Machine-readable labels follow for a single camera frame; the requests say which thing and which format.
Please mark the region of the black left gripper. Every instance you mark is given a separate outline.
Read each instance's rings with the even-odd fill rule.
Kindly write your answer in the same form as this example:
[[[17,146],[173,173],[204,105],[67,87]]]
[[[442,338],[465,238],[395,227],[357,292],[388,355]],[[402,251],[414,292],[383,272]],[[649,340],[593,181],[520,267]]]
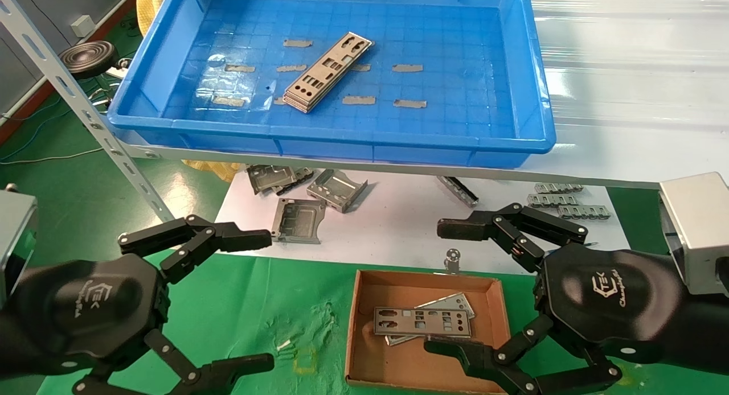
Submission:
[[[15,288],[15,376],[93,368],[73,394],[141,394],[108,380],[151,349],[179,377],[169,394],[230,394],[275,367],[270,353],[195,367],[160,331],[170,304],[161,273],[133,253],[28,269]]]

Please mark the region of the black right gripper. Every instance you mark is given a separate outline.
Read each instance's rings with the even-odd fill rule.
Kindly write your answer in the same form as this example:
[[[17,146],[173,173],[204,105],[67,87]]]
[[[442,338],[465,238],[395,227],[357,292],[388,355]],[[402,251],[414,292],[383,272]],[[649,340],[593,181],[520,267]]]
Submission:
[[[519,203],[474,211],[466,219],[440,219],[440,238],[493,240],[528,273],[542,268],[535,307],[551,318],[539,315],[500,348],[429,335],[424,350],[457,359],[466,376],[492,381],[507,394],[606,390],[622,379],[622,371],[599,349],[637,363],[674,361],[682,349],[678,315],[687,293],[672,261],[632,250],[586,248],[580,244],[587,234],[581,225]],[[545,257],[529,235],[562,248]],[[554,328],[570,351],[582,347],[578,352],[587,366],[532,377],[518,362]]]

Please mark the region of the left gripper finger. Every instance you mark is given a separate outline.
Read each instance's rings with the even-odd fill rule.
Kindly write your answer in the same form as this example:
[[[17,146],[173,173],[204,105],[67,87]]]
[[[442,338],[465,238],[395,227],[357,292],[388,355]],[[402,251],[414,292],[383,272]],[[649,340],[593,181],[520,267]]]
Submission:
[[[118,244],[122,253],[139,257],[177,247],[159,268],[166,283],[175,284],[214,253],[260,250],[272,245],[272,235],[267,229],[240,230],[234,222],[214,223],[190,215],[120,235]]]

